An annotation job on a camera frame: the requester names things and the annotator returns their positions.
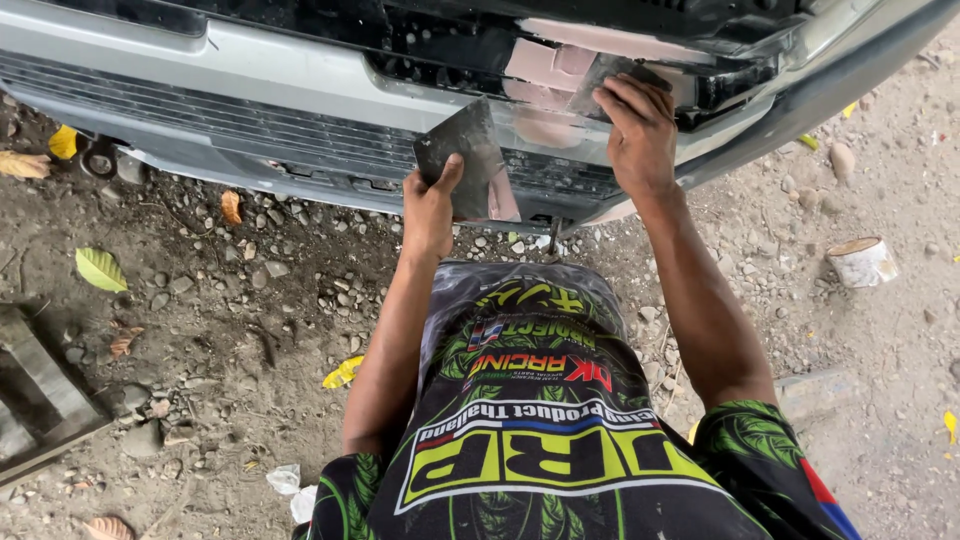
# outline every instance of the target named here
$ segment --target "man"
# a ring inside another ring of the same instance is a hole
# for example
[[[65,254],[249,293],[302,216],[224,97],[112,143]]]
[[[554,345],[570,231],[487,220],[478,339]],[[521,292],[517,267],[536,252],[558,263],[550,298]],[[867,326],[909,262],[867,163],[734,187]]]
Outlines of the man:
[[[673,100],[626,75],[594,98],[708,411],[694,443],[651,410],[596,273],[441,264],[454,155],[434,186],[418,172],[404,181],[403,250],[349,393],[344,456],[324,468],[313,521],[295,536],[859,538],[780,414],[756,332],[674,182]]]

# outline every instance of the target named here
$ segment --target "metal scraper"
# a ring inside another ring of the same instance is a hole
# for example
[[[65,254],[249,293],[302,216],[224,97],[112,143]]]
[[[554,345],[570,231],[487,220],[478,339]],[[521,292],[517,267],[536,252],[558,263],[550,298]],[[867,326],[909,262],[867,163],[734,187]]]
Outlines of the metal scraper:
[[[490,183],[504,172],[504,162],[486,97],[470,103],[414,141],[417,167],[428,185],[440,179],[446,159],[453,153],[464,157],[464,176],[451,195],[453,215],[490,219]]]
[[[656,86],[667,92],[673,89],[673,86],[662,79],[660,75],[644,67],[643,61],[618,57],[608,53],[597,53],[596,58],[593,59],[593,64],[590,65],[590,69],[584,75],[584,80],[581,81],[577,91],[570,99],[570,103],[567,104],[566,111],[609,123],[610,117],[593,101],[593,90],[602,86],[605,79],[618,73],[626,73],[642,83]]]

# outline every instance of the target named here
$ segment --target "soil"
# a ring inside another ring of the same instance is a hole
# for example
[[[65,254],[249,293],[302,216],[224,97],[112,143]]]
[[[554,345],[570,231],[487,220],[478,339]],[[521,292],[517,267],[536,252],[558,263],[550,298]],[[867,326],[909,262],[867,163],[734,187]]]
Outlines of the soil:
[[[788,144],[689,194],[775,374],[840,367],[864,385],[856,400],[795,427],[865,538],[957,534],[960,447],[948,444],[944,426],[945,411],[960,414],[956,36],[958,21],[926,47],[939,69],[913,60],[864,96],[849,119],[838,114],[813,132],[819,150]],[[16,134],[5,137],[12,119]],[[0,127],[0,149],[39,154],[58,126],[25,105],[3,105]],[[831,169],[835,143],[855,157],[843,183]],[[56,165],[44,180],[0,178],[0,300],[24,305],[55,345],[64,331],[79,329],[60,344],[63,363],[117,420],[0,503],[0,538],[77,537],[81,521],[101,515],[152,538],[288,538],[289,498],[264,475],[299,463],[306,485],[338,456],[348,388],[321,382],[353,356],[352,338],[360,339],[360,353],[366,346],[396,262],[400,218],[241,191],[244,220],[229,228],[219,211],[223,186],[151,170],[144,184],[116,179],[105,193],[107,184],[74,162]],[[808,209],[791,200],[801,194]],[[283,216],[281,225],[264,215],[257,227],[265,203]],[[885,239],[900,275],[846,289],[824,251],[870,235]],[[482,249],[479,236],[487,240]],[[549,259],[529,245],[535,238],[520,240],[528,244],[524,257]],[[255,258],[244,259],[244,242],[256,244]],[[514,243],[463,227],[453,256],[516,260]],[[581,230],[564,246],[564,260],[609,277],[648,368],[657,361],[660,377],[680,372],[681,364],[670,365],[676,354],[663,316],[647,322],[639,315],[662,304],[640,222],[631,216]],[[112,253],[130,291],[87,284],[75,267],[79,247]],[[285,263],[289,273],[256,288],[268,261]],[[175,292],[182,277],[193,284]],[[340,293],[349,302],[338,312]],[[169,295],[166,305],[158,294]],[[132,353],[116,360],[110,321],[146,329]],[[73,348],[82,351],[66,352]],[[153,393],[136,413],[124,405],[131,383]],[[676,387],[661,385],[655,403],[687,431],[703,408],[682,372]],[[154,414],[164,399],[169,411]],[[181,425],[194,432],[157,454],[124,454],[131,425],[154,416],[162,417],[163,433]]]

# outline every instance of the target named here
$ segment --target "black graphic shirt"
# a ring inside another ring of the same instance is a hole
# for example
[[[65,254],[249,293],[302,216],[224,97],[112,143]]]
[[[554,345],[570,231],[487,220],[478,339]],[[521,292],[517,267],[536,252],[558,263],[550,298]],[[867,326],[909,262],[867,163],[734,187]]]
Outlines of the black graphic shirt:
[[[447,263],[394,455],[320,478],[295,538],[858,540],[772,405],[660,422],[607,283],[571,265]]]

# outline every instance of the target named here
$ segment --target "front grille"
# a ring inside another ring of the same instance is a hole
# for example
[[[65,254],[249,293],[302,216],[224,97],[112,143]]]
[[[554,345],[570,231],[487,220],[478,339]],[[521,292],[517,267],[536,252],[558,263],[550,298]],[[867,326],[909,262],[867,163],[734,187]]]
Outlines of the front grille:
[[[162,85],[0,51],[9,84],[98,110],[202,133],[214,145],[324,172],[398,181],[416,166],[416,132]],[[515,190],[602,200],[612,169],[504,149]]]

